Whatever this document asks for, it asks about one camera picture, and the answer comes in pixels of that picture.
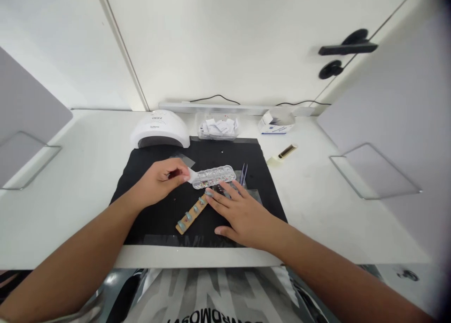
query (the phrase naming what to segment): black cable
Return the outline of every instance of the black cable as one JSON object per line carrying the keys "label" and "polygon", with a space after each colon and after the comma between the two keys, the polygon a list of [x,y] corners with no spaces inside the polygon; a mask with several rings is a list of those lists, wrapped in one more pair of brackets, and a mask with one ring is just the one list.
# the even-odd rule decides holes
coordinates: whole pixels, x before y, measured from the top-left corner
{"label": "black cable", "polygon": [[209,98],[202,98],[202,99],[191,100],[190,102],[196,102],[196,101],[200,101],[200,100],[208,100],[208,99],[211,99],[211,98],[215,98],[215,97],[217,97],[217,96],[220,96],[221,98],[223,98],[223,99],[225,99],[225,100],[227,100],[227,101],[234,102],[234,103],[236,103],[237,105],[241,105],[239,102],[236,102],[236,101],[230,100],[230,99],[228,99],[228,98],[225,98],[225,97],[223,97],[221,94],[216,94],[216,95],[213,95],[212,97],[209,97]]}
{"label": "black cable", "polygon": [[282,103],[280,103],[280,104],[277,104],[276,106],[285,105],[285,104],[291,105],[291,106],[296,106],[296,105],[302,104],[303,102],[315,102],[315,103],[317,103],[318,105],[328,105],[328,106],[331,106],[331,105],[332,105],[332,104],[325,104],[325,103],[322,103],[322,102],[317,102],[317,101],[315,101],[315,100],[304,100],[304,101],[301,101],[301,102],[298,102],[298,103],[295,103],[295,104],[292,104],[292,103],[290,103],[290,102],[282,102]]}
{"label": "black cable", "polygon": [[[196,102],[196,101],[201,101],[201,100],[208,100],[208,99],[215,98],[215,97],[217,97],[217,96],[219,96],[219,97],[221,97],[221,98],[223,98],[223,99],[225,99],[225,100],[227,100],[227,101],[234,102],[234,103],[236,103],[237,105],[241,105],[239,102],[234,101],[234,100],[230,100],[230,99],[228,99],[228,98],[222,96],[221,94],[216,94],[216,95],[213,95],[213,96],[211,96],[211,97],[209,97],[209,98],[202,98],[202,99],[191,100],[190,102]],[[298,102],[298,103],[295,103],[295,104],[292,104],[291,102],[281,102],[280,104],[277,104],[276,106],[280,106],[280,105],[291,105],[291,106],[296,106],[296,105],[302,104],[302,103],[304,103],[304,102],[314,102],[314,103],[317,103],[318,105],[327,105],[327,106],[331,106],[331,105],[332,105],[332,104],[326,104],[326,103],[322,103],[322,102],[317,102],[317,101],[315,101],[315,100],[304,100],[304,101],[301,101],[301,102]]]}

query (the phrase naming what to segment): black cloth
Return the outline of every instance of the black cloth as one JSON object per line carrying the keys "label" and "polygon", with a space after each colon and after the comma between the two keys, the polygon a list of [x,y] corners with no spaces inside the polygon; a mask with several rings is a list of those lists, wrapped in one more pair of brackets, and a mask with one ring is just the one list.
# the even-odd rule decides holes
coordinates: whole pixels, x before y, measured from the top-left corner
{"label": "black cloth", "polygon": [[[191,137],[189,148],[156,145],[133,149],[111,202],[138,182],[152,163],[165,160],[175,153],[184,154],[195,161],[192,167],[194,171],[224,165],[231,165],[234,170],[241,170],[243,163],[247,163],[249,165],[246,175],[248,189],[258,189],[263,206],[273,215],[287,221],[262,149],[254,138],[212,141]],[[217,226],[230,224],[210,205],[207,205],[184,235],[180,235],[175,229],[177,221],[182,219],[204,191],[204,189],[196,190],[191,184],[185,183],[172,191],[165,199],[145,208],[136,218],[124,244],[185,247],[239,246],[214,233]]]}

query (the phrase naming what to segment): cylindrical bottle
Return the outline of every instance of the cylindrical bottle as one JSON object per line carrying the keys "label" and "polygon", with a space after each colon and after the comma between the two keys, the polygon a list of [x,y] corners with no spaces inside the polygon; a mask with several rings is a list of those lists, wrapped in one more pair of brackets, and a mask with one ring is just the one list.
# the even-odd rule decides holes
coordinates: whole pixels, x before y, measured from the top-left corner
{"label": "cylindrical bottle", "polygon": [[280,154],[271,156],[266,164],[268,166],[278,166],[281,165],[284,159],[297,148],[297,144],[291,144],[287,148],[285,148]]}

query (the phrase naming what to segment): gray partition panel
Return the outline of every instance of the gray partition panel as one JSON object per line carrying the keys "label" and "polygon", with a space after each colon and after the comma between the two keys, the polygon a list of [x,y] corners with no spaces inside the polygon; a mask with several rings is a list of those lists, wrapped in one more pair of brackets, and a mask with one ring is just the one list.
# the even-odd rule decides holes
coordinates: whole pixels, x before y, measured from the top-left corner
{"label": "gray partition panel", "polygon": [[[451,244],[450,24],[446,8],[423,21],[412,16],[347,79],[337,102],[318,118],[342,153],[369,142],[423,190],[383,203],[444,264]],[[367,165],[365,174],[372,175],[369,183],[402,188],[376,164]]]}
{"label": "gray partition panel", "polygon": [[[72,112],[0,47],[0,144],[18,131],[48,142]],[[0,147],[0,187],[40,149],[25,137]]]}

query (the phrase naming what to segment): tissue box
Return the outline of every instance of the tissue box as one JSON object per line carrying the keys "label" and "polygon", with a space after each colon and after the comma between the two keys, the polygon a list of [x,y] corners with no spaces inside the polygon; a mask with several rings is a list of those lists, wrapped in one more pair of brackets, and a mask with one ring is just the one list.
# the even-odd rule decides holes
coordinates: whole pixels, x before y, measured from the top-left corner
{"label": "tissue box", "polygon": [[293,114],[281,114],[269,110],[258,123],[258,129],[262,134],[286,134],[294,125],[295,117]]}

